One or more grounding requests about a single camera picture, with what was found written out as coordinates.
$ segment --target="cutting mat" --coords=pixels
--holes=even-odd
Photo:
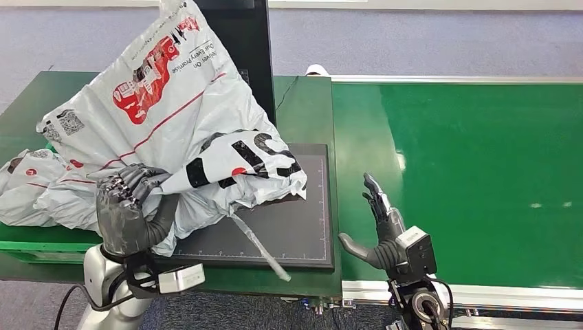
[[[237,212],[284,267],[333,269],[325,144],[290,144],[308,176],[306,200],[286,197]],[[220,265],[267,265],[229,218],[180,240],[172,259]]]

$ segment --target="red circle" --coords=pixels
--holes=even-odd
[[[82,168],[83,167],[83,163],[77,162],[74,159],[71,159],[71,164],[73,164],[73,166],[75,166],[76,168]]]
[[[236,169],[234,169],[231,172],[231,176],[234,177],[235,175],[245,174],[245,173],[247,173],[247,170],[245,170],[243,167],[237,167]]]

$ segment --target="white plastic strip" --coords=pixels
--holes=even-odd
[[[263,244],[261,244],[259,239],[257,239],[257,236],[255,236],[251,228],[249,228],[249,226],[243,220],[241,220],[241,218],[239,218],[236,214],[230,215],[229,217],[233,219],[237,227],[239,227],[239,229],[245,234],[245,236],[247,236],[247,238],[249,238],[251,242],[255,244],[259,251],[261,251],[261,256],[263,256],[267,263],[269,263],[269,266],[275,271],[275,274],[277,274],[277,276],[282,280],[289,282],[289,280],[291,280],[292,277],[285,271],[285,269],[283,269],[283,267],[281,267],[281,265],[267,251],[267,249],[263,247]]]

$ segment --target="white plastic bag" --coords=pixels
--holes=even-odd
[[[288,193],[305,198],[305,173],[278,173],[295,160],[192,1],[163,0],[161,17],[89,85],[48,113],[37,131],[90,179],[138,162],[173,173],[162,190],[181,193],[181,199],[171,233],[154,249],[164,256],[173,253],[175,236],[231,216],[235,205],[252,207]],[[255,143],[258,135],[269,152]],[[239,140],[268,176],[257,176],[257,162],[233,150]],[[212,143],[204,149],[207,141]],[[197,159],[205,163],[198,171]],[[207,184],[190,184],[189,173],[206,176]],[[221,187],[224,180],[229,185]]]
[[[55,226],[34,203],[65,171],[65,161],[47,149],[24,150],[7,162],[0,168],[0,221],[9,226]]]
[[[62,226],[98,232],[95,212],[95,181],[85,179],[74,170],[49,183],[34,208]]]

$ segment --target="green table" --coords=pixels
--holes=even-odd
[[[341,232],[376,244],[369,171],[432,235],[457,304],[583,310],[582,79],[348,76],[332,92]],[[386,290],[345,252],[342,279],[354,299]]]
[[[42,147],[35,123],[94,76],[40,73],[0,117],[0,160]],[[288,142],[329,145],[335,235],[340,229],[376,244],[361,197],[368,171],[406,224],[432,235],[437,275],[453,284],[456,305],[583,311],[583,80],[294,81],[274,79],[278,129]],[[32,249],[39,248],[35,240],[58,243],[72,232],[26,233]],[[74,233],[85,248],[99,242]],[[8,237],[0,227],[0,250],[10,246]],[[334,248],[334,273],[293,271],[283,283],[268,269],[209,267],[203,288],[386,302],[384,273],[340,253],[337,241]],[[1,254],[0,262],[0,278],[82,278],[78,265],[26,265]]]
[[[23,149],[45,146],[34,127],[43,115],[69,100],[96,73],[41,72],[0,116],[0,163]],[[331,104],[331,82],[326,78],[276,77],[274,79],[278,128],[284,140],[296,143],[325,143],[329,146],[331,219],[338,233],[336,172]],[[0,225],[0,250],[15,256],[39,252],[74,252],[100,242],[82,230],[65,228],[11,228]],[[341,297],[340,253],[334,247],[334,272],[291,270],[291,281],[280,280],[270,269],[206,267],[205,290],[288,296]],[[25,264],[0,254],[0,278],[30,281],[83,281],[82,265]]]

